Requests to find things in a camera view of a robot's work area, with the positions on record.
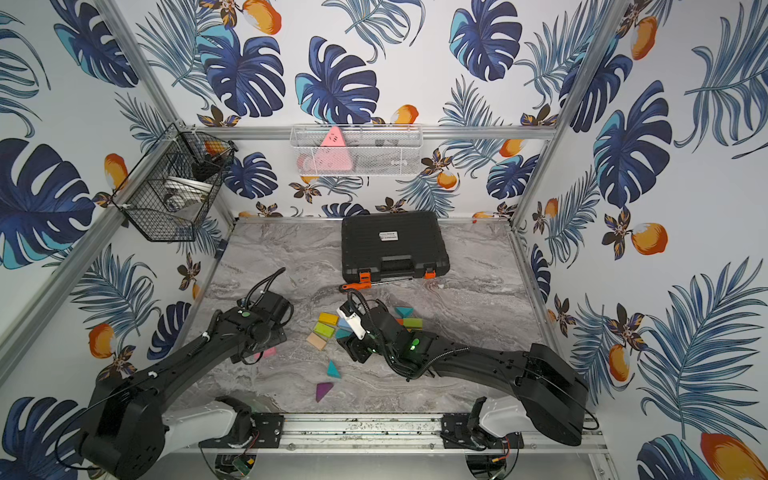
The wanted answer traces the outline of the natural wood slanted block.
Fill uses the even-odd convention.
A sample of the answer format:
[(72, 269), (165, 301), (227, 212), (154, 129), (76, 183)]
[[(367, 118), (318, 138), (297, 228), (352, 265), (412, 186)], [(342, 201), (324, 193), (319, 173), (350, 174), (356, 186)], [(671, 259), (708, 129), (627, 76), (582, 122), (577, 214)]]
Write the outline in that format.
[(310, 344), (312, 347), (314, 347), (315, 349), (317, 349), (318, 351), (322, 351), (322, 350), (323, 350), (323, 349), (326, 347), (326, 345), (327, 345), (327, 343), (328, 343), (328, 341), (327, 341), (325, 338), (323, 338), (323, 337), (321, 337), (321, 336), (319, 336), (319, 335), (317, 335), (317, 334), (315, 334), (315, 333), (311, 333), (311, 334), (310, 334), (310, 335), (307, 337), (307, 342), (308, 342), (308, 343), (309, 343), (309, 344)]

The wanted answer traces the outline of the yellow square block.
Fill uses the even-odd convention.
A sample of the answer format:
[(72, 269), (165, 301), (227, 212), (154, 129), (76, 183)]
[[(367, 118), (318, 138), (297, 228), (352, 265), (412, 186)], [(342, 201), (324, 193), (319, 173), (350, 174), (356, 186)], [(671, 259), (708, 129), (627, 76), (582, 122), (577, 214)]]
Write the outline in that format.
[(339, 317), (335, 314), (323, 312), (318, 316), (318, 322), (335, 327), (338, 325)]

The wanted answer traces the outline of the lime green rectangular block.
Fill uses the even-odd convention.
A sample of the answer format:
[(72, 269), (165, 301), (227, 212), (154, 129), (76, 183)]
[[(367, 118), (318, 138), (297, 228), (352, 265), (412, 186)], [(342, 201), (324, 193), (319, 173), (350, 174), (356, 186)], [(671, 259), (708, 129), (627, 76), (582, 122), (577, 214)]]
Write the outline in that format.
[(422, 329), (424, 321), (421, 318), (404, 318), (402, 325), (407, 329)]

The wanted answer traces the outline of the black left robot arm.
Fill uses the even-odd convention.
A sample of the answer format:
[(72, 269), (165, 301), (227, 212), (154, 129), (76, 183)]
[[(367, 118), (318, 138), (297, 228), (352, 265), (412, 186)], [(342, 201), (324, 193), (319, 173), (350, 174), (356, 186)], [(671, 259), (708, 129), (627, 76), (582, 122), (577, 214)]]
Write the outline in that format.
[(169, 413), (176, 399), (226, 360), (242, 363), (285, 341), (294, 307), (266, 292), (253, 304), (216, 312), (200, 337), (125, 379), (98, 382), (81, 418), (75, 450), (117, 479), (138, 479), (164, 456), (213, 440), (249, 448), (259, 433), (252, 409), (229, 396)]

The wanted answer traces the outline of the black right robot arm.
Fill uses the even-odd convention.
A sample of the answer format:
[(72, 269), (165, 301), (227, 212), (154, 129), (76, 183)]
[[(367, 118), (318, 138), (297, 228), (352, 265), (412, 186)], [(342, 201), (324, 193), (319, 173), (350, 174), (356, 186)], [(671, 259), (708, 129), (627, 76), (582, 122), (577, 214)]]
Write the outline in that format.
[(533, 343), (527, 351), (489, 350), (429, 331), (410, 331), (381, 301), (370, 307), (356, 292), (337, 313), (352, 328), (339, 344), (353, 361), (363, 364), (378, 354), (407, 380), (431, 372), (496, 389), (520, 404), (540, 434), (566, 446), (582, 443), (589, 388), (550, 347)]

